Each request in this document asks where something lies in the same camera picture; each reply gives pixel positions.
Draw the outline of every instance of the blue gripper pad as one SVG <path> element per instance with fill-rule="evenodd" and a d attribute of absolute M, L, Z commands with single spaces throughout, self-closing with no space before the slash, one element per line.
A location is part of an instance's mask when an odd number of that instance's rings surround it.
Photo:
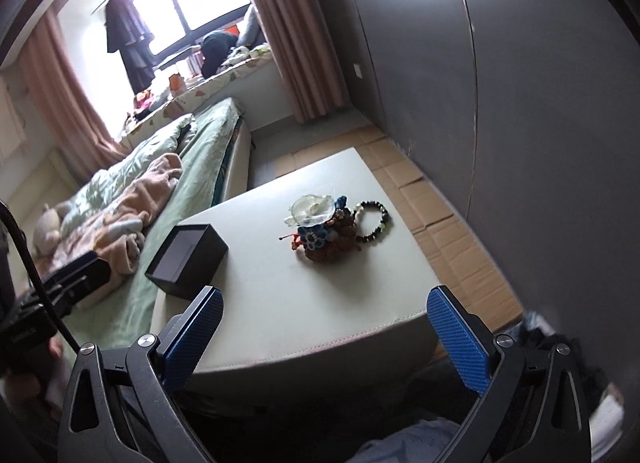
<path fill-rule="evenodd" d="M 187 322 L 162 357 L 160 382 L 168 393 L 178 391 L 186 385 L 218 328 L 224 309 L 222 293 L 215 289 L 198 303 L 196 309 L 190 308 L 182 314 L 190 315 Z"/>
<path fill-rule="evenodd" d="M 427 297 L 427 316 L 465 386 L 483 395 L 490 381 L 489 356 L 438 287 Z"/>

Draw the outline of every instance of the bracelet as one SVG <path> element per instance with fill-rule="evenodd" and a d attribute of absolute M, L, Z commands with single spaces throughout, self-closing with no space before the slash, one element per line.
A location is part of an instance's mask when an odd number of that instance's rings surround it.
<path fill-rule="evenodd" d="M 353 209 L 353 216 L 356 217 L 361 210 L 365 210 L 366 208 L 377 209 L 382 214 L 382 217 L 380 218 L 380 224 L 368 236 L 356 236 L 357 243 L 370 243 L 371 241 L 378 239 L 378 236 L 385 231 L 389 221 L 391 220 L 388 210 L 386 210 L 385 206 L 379 201 L 363 201 L 356 205 Z"/>

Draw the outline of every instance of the white table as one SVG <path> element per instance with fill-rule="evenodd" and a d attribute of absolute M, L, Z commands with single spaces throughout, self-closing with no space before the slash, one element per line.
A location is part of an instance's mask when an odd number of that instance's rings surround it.
<path fill-rule="evenodd" d="M 336 263 L 293 252 L 284 223 L 303 194 L 378 200 L 392 226 L 375 245 Z M 368 212 L 362 232 L 380 219 Z M 398 211 L 354 149 L 283 176 L 195 215 L 229 246 L 213 285 L 222 322 L 188 389 L 242 403 L 278 403 L 351 390 L 428 362 L 437 338 L 424 314 L 438 279 Z M 152 331 L 187 301 L 160 291 Z"/>

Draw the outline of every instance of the green bed sheet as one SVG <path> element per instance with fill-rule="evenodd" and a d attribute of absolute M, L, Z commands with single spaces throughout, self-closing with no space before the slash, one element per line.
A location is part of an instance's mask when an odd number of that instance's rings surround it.
<path fill-rule="evenodd" d="M 145 277 L 146 268 L 174 225 L 211 206 L 220 166 L 241 113 L 228 98 L 194 115 L 197 134 L 180 153 L 180 182 L 148 231 L 138 271 L 101 302 L 76 309 L 65 319 L 80 345 L 91 341 L 101 349 L 129 347 L 148 333 L 158 287 Z M 66 353 L 75 358 L 70 349 Z"/>

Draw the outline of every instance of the metal bolt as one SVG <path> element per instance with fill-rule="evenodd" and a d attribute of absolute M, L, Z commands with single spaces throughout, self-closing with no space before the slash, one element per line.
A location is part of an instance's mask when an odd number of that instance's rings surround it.
<path fill-rule="evenodd" d="M 495 339 L 495 342 L 501 348 L 510 348 L 515 344 L 515 342 L 509 335 L 498 335 L 498 337 Z"/>
<path fill-rule="evenodd" d="M 156 341 L 156 337 L 153 335 L 142 335 L 142 337 L 138 339 L 138 345 L 141 348 L 148 348 L 155 341 Z"/>
<path fill-rule="evenodd" d="M 95 345 L 91 344 L 91 342 L 87 342 L 86 344 L 83 344 L 82 347 L 80 348 L 80 354 L 90 355 L 91 353 L 94 352 L 94 349 L 95 349 Z"/>
<path fill-rule="evenodd" d="M 558 344 L 556 346 L 556 351 L 561 355 L 568 355 L 569 353 L 571 353 L 571 350 L 567 344 Z"/>

